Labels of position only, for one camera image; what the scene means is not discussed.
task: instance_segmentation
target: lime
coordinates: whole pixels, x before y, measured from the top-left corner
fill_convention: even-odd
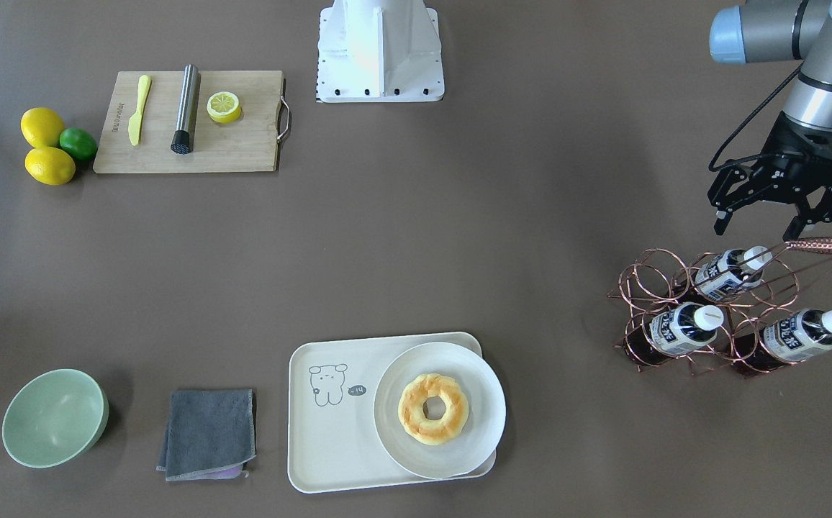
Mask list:
[[[58,138],[61,150],[68,152],[74,160],[85,162],[96,157],[96,139],[80,128],[68,128]]]
[[[71,155],[57,147],[36,147],[25,156],[25,170],[41,183],[60,186],[73,178],[77,165]]]
[[[234,122],[240,118],[240,99],[231,92],[218,92],[208,98],[208,115],[220,124]]]
[[[33,108],[22,114],[22,136],[32,147],[54,147],[64,131],[64,121],[51,108]]]

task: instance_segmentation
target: mint green ceramic bowl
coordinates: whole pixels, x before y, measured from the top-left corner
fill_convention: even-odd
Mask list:
[[[86,452],[106,429],[109,404],[88,374],[60,368],[29,381],[4,416],[4,447],[29,468],[51,468]]]

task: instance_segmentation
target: yellow lemon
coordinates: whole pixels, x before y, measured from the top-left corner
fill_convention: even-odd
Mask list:
[[[33,108],[22,114],[22,136],[32,147],[55,147],[64,131],[64,121],[51,108]]]
[[[220,124],[234,122],[240,118],[240,99],[231,92],[218,92],[208,98],[208,115]]]
[[[60,186],[73,178],[77,166],[71,155],[57,147],[36,147],[25,156],[25,170],[35,180],[49,186]]]

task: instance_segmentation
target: bottle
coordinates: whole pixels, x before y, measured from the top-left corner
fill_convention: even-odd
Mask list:
[[[682,301],[722,302],[761,285],[761,270],[774,259],[764,246],[731,249],[706,262]]]
[[[736,338],[733,347],[738,356],[745,357],[733,362],[733,368],[745,376],[770,373],[807,360],[832,350],[832,310],[803,309],[762,328],[757,337]]]
[[[716,306],[685,302],[656,315],[649,325],[627,335],[624,350],[634,363],[656,366],[699,350],[716,338],[723,325],[723,311]]]

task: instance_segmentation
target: gray towel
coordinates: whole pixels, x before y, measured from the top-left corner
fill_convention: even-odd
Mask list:
[[[177,390],[157,471],[166,481],[234,478],[256,456],[252,390]]]

